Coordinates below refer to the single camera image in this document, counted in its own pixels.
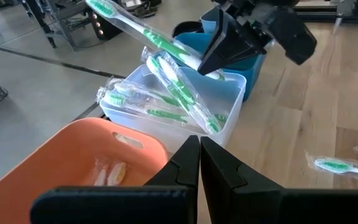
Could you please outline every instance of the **green toothbrush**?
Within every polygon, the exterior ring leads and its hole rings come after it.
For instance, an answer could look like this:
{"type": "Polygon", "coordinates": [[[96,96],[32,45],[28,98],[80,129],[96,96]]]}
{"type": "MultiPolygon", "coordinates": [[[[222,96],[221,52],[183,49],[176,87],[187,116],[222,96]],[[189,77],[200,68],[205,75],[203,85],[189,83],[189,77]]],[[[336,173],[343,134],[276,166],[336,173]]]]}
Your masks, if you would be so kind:
{"type": "Polygon", "coordinates": [[[136,85],[134,83],[128,83],[128,82],[124,82],[124,83],[117,83],[115,85],[115,89],[126,96],[130,96],[130,97],[135,97],[136,94],[140,93],[143,95],[147,95],[150,96],[152,98],[156,98],[160,101],[165,102],[168,105],[180,108],[180,104],[177,100],[169,97],[169,96],[165,96],[157,91],[153,91],[147,88],[143,88],[140,85],[136,85]]]}
{"type": "Polygon", "coordinates": [[[358,168],[352,164],[340,161],[338,159],[316,159],[314,164],[324,170],[331,171],[335,174],[344,174],[346,172],[358,173],[358,168]]]}
{"type": "MultiPolygon", "coordinates": [[[[136,97],[137,94],[143,94],[146,96],[150,96],[152,98],[158,99],[160,101],[165,102],[166,104],[170,105],[170,106],[174,106],[176,108],[181,108],[180,103],[169,96],[166,96],[158,91],[153,91],[147,88],[142,87],[141,85],[136,85],[136,83],[131,83],[131,82],[122,82],[122,83],[117,83],[115,84],[115,89],[117,90],[117,92],[119,92],[120,94],[123,94],[125,96],[128,97],[136,97]]],[[[176,92],[176,89],[173,88],[172,90],[170,90],[170,92],[174,92],[174,94],[177,97],[180,97],[180,94],[176,92]]],[[[227,116],[224,114],[214,114],[215,118],[222,122],[225,123],[227,121],[227,116]]]]}
{"type": "Polygon", "coordinates": [[[153,116],[156,118],[166,118],[166,119],[170,119],[173,121],[179,121],[181,123],[185,123],[185,124],[189,124],[189,125],[195,125],[194,122],[192,122],[192,120],[185,115],[181,115],[181,114],[175,114],[175,113],[171,113],[168,111],[164,111],[164,110],[160,110],[160,109],[153,109],[152,106],[137,106],[135,102],[131,103],[131,100],[126,98],[125,96],[119,94],[119,93],[112,93],[109,92],[107,95],[107,98],[105,97],[105,102],[109,103],[110,105],[119,107],[119,108],[124,108],[124,109],[129,109],[129,110],[133,110],[142,114],[146,114],[149,116],[153,116]]]}
{"type": "Polygon", "coordinates": [[[209,116],[209,111],[196,103],[191,91],[187,89],[185,84],[180,80],[177,72],[164,58],[159,55],[149,55],[146,60],[146,65],[204,131],[208,134],[220,132],[221,126],[218,120],[213,115],[209,116]]]}
{"type": "MultiPolygon", "coordinates": [[[[173,44],[166,37],[144,27],[140,24],[140,21],[137,21],[136,18],[129,19],[128,17],[118,13],[117,9],[121,9],[121,6],[117,3],[108,0],[86,0],[86,3],[98,14],[108,18],[108,20],[115,18],[125,22],[127,25],[131,26],[143,36],[148,38],[158,48],[166,50],[168,53],[174,55],[177,59],[188,65],[190,68],[197,70],[201,65],[202,61],[198,57],[195,57],[194,55],[187,52],[184,48],[173,44]]],[[[224,76],[221,75],[218,71],[211,72],[206,76],[216,80],[225,80],[224,76]]]]}

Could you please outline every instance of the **blue container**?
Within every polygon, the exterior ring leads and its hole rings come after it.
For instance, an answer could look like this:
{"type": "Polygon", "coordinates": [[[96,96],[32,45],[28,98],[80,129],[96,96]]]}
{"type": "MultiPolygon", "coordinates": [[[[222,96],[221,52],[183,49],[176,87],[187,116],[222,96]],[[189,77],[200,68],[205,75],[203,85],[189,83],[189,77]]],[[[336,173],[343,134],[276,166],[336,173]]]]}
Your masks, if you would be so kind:
{"type": "Polygon", "coordinates": [[[214,7],[206,14],[201,16],[201,23],[203,25],[204,33],[212,34],[216,27],[216,17],[218,16],[218,9],[214,7]]]}
{"type": "MultiPolygon", "coordinates": [[[[211,34],[200,33],[182,33],[175,37],[176,40],[194,48],[195,50],[203,53],[205,52],[209,41],[211,40],[211,34]]],[[[244,93],[244,99],[248,99],[255,83],[259,77],[260,68],[265,60],[265,55],[259,55],[256,57],[248,58],[223,68],[224,72],[236,73],[244,76],[247,80],[246,92],[244,93]]],[[[177,61],[180,65],[185,66],[184,63],[177,61]]]]}

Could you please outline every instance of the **orange basket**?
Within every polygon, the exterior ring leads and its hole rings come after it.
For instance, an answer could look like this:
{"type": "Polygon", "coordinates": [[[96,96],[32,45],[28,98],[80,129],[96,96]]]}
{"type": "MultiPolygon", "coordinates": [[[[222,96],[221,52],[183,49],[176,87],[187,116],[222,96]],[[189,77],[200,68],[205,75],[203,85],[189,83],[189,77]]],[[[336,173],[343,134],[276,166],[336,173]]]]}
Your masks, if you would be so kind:
{"type": "Polygon", "coordinates": [[[30,223],[32,202],[46,190],[94,185],[98,159],[127,164],[121,186],[144,185],[168,162],[164,146],[153,137],[99,118],[75,121],[0,180],[0,223],[30,223]],[[142,148],[115,134],[138,141],[142,148]]]}

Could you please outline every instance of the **gray floor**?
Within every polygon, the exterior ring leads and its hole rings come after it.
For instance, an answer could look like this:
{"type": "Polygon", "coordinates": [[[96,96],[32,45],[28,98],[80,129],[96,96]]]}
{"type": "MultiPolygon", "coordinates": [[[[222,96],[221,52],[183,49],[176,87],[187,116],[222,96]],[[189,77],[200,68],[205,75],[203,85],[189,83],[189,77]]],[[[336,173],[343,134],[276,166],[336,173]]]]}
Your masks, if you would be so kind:
{"type": "MultiPolygon", "coordinates": [[[[197,20],[212,8],[208,0],[166,0],[145,21],[170,34],[182,21],[197,20]]],[[[64,39],[52,49],[22,6],[0,11],[0,47],[72,65],[127,76],[140,62],[143,45],[120,34],[101,45],[72,51],[64,39]]],[[[77,45],[98,43],[91,27],[75,33],[77,45]]],[[[0,51],[0,85],[9,96],[0,103],[0,178],[60,128],[93,104],[106,81],[92,73],[0,51]]],[[[100,114],[97,108],[91,115],[100,114]]]]}

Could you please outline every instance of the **white toothbrush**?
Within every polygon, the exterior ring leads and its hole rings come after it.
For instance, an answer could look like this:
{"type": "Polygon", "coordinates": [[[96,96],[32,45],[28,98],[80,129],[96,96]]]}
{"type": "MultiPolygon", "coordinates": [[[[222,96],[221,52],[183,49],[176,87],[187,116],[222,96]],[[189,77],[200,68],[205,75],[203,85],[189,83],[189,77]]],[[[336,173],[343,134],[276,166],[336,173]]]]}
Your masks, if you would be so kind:
{"type": "Polygon", "coordinates": [[[150,96],[152,98],[163,101],[170,106],[174,106],[176,108],[181,108],[181,106],[177,100],[175,100],[169,96],[165,96],[157,91],[152,91],[152,90],[143,88],[142,86],[136,85],[135,83],[129,83],[129,82],[117,83],[115,85],[115,89],[119,93],[129,96],[129,97],[135,97],[136,94],[140,93],[141,95],[150,96]]]}
{"type": "Polygon", "coordinates": [[[343,174],[346,172],[358,173],[358,168],[354,167],[352,164],[337,159],[316,159],[314,164],[317,167],[336,174],[343,174]]]}
{"type": "Polygon", "coordinates": [[[146,114],[149,116],[153,116],[155,118],[162,118],[162,119],[169,119],[172,121],[178,121],[182,124],[187,124],[190,126],[198,126],[194,120],[187,116],[182,114],[176,114],[171,113],[169,111],[161,110],[159,108],[153,107],[153,106],[139,106],[135,105],[134,102],[129,103],[131,100],[130,98],[126,98],[124,95],[121,95],[119,93],[110,92],[106,94],[104,97],[105,102],[109,103],[110,105],[119,107],[119,108],[125,108],[132,111],[136,111],[142,114],[146,114]]]}
{"type": "MultiPolygon", "coordinates": [[[[173,44],[166,37],[145,28],[140,25],[140,22],[135,22],[136,18],[133,20],[121,15],[118,13],[117,9],[121,8],[117,3],[108,1],[108,0],[86,0],[86,3],[94,9],[98,14],[107,17],[108,19],[119,19],[122,22],[125,22],[127,25],[131,26],[143,36],[148,38],[153,44],[158,48],[166,50],[168,53],[174,55],[177,59],[188,65],[190,68],[197,71],[198,67],[201,65],[202,61],[195,57],[194,55],[187,52],[183,47],[178,47],[173,44]]],[[[216,80],[225,80],[224,76],[218,71],[211,72],[206,76],[216,79],[216,80]]]]}

